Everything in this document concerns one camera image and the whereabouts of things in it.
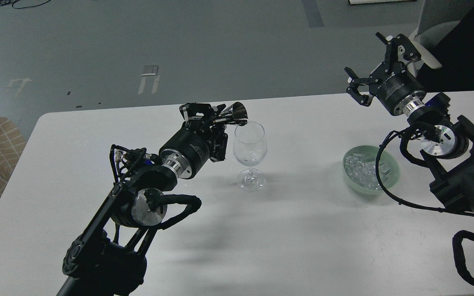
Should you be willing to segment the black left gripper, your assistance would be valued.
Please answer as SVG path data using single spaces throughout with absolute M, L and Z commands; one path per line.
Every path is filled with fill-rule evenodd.
M 225 104 L 186 103 L 179 107 L 182 127 L 159 150 L 163 165 L 175 170 L 177 178 L 192 179 L 208 159 L 221 162 L 226 157 L 226 125 L 216 121 Z

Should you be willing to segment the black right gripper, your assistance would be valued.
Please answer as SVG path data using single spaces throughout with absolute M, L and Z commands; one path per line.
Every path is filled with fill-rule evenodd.
M 407 66 L 421 60 L 421 54 L 405 35 L 375 35 L 386 46 L 383 62 L 368 78 L 360 78 L 353 69 L 345 67 L 350 79 L 346 92 L 361 106 L 370 106 L 376 98 L 392 116 L 411 116 L 425 106 L 424 87 L 407 70 Z M 361 86 L 368 86 L 368 94 L 361 94 Z

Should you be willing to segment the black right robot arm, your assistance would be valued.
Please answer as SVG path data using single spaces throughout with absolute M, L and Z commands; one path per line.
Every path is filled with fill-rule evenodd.
M 346 92 L 359 105 L 370 106 L 378 99 L 391 116 L 407 117 L 409 126 L 401 131 L 391 131 L 376 154 L 376 179 L 384 193 L 400 205 L 439 213 L 474 217 L 474 124 L 466 116 L 458 116 L 452 123 L 449 115 L 450 97 L 439 92 L 424 102 L 425 88 L 409 71 L 409 65 L 423 61 L 433 69 L 441 67 L 428 51 L 407 36 L 376 37 L 384 43 L 383 61 L 361 78 L 349 67 Z M 410 163 L 426 167 L 433 175 L 430 192 L 442 204 L 441 208 L 415 204 L 391 193 L 380 177 L 379 163 L 383 151 L 399 137 L 400 153 Z M 474 233 L 461 230 L 453 236 L 453 258 L 459 276 L 474 286 L 474 277 L 468 271 L 463 240 L 474 242 Z

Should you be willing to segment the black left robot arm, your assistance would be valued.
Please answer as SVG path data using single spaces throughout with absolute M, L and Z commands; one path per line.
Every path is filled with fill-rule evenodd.
M 144 281 L 156 233 L 200 209 L 198 197 L 170 191 L 180 178 L 194 178 L 207 160 L 223 161 L 226 126 L 247 124 L 248 113 L 240 102 L 186 103 L 179 111 L 183 124 L 158 153 L 111 146 L 113 188 L 68 249 L 59 296 L 128 296 Z

